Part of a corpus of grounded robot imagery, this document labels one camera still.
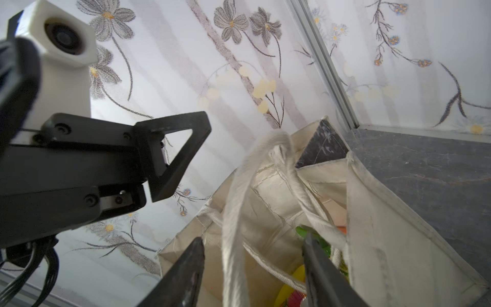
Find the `green snack bag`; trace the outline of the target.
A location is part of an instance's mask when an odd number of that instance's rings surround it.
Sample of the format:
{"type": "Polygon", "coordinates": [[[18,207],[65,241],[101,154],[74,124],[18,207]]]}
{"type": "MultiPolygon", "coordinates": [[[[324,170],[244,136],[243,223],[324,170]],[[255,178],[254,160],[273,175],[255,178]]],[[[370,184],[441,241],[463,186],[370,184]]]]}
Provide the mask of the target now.
{"type": "Polygon", "coordinates": [[[312,238],[318,242],[319,246],[327,257],[331,257],[331,245],[327,243],[314,228],[306,225],[300,225],[295,228],[295,231],[302,239],[307,238],[307,236],[310,234],[312,238]]]}

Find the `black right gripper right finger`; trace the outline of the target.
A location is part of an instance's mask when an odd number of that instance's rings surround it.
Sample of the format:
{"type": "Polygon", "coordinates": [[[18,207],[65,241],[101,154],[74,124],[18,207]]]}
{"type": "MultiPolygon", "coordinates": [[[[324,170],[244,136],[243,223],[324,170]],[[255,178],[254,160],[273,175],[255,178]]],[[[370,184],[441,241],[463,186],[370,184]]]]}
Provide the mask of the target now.
{"type": "Polygon", "coordinates": [[[304,239],[303,259],[308,306],[368,306],[323,252],[312,234],[304,239]]]}

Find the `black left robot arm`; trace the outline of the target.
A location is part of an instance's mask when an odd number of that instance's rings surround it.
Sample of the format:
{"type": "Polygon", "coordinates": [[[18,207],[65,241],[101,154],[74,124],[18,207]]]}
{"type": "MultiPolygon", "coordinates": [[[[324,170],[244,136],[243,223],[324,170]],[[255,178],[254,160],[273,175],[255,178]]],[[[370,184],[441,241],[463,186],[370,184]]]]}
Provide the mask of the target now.
{"type": "Polygon", "coordinates": [[[1,41],[1,247],[55,236],[174,195],[211,133],[205,112],[124,125],[92,118],[94,31],[48,1],[1,41]]]}

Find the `cream canvas tote bag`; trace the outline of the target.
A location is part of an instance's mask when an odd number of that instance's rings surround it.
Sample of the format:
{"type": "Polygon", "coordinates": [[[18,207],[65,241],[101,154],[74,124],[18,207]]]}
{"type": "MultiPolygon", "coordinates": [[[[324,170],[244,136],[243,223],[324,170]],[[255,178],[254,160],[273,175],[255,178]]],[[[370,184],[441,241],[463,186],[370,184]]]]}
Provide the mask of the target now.
{"type": "Polygon", "coordinates": [[[327,119],[256,142],[196,217],[159,252],[167,273],[193,239],[205,267],[199,306],[273,306],[306,284],[295,228],[314,228],[369,306],[470,306],[489,288],[422,217],[376,179],[327,119]]]}

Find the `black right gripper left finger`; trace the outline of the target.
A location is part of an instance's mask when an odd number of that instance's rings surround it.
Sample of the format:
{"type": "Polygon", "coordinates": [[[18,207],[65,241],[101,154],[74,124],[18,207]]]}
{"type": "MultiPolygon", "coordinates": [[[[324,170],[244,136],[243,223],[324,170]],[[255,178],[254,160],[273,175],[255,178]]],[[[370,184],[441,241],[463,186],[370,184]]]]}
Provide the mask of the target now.
{"type": "Polygon", "coordinates": [[[195,238],[139,306],[195,307],[205,267],[202,238],[195,238]]]}

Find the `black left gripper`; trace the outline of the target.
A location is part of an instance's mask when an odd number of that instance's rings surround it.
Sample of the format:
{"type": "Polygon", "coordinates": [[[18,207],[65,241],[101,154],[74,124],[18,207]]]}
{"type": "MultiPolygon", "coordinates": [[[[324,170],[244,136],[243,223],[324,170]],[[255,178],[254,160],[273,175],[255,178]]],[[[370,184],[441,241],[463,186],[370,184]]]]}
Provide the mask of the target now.
{"type": "Polygon", "coordinates": [[[29,145],[10,145],[1,158],[1,246],[135,212],[147,202],[144,177],[152,202],[172,197],[211,131],[204,111],[138,122],[134,129],[51,116],[29,145]]]}

